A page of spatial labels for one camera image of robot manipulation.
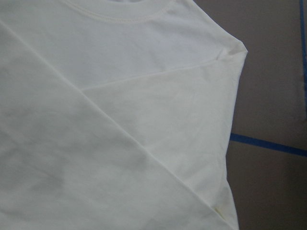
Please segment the cream long-sleeve printed shirt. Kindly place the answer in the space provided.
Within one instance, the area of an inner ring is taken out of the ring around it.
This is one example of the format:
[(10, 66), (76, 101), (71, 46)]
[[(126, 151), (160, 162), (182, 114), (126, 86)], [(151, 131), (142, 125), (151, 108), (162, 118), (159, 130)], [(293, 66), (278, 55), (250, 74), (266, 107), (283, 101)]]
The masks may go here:
[(1, 1), (1, 229), (237, 230), (246, 55), (192, 0)]

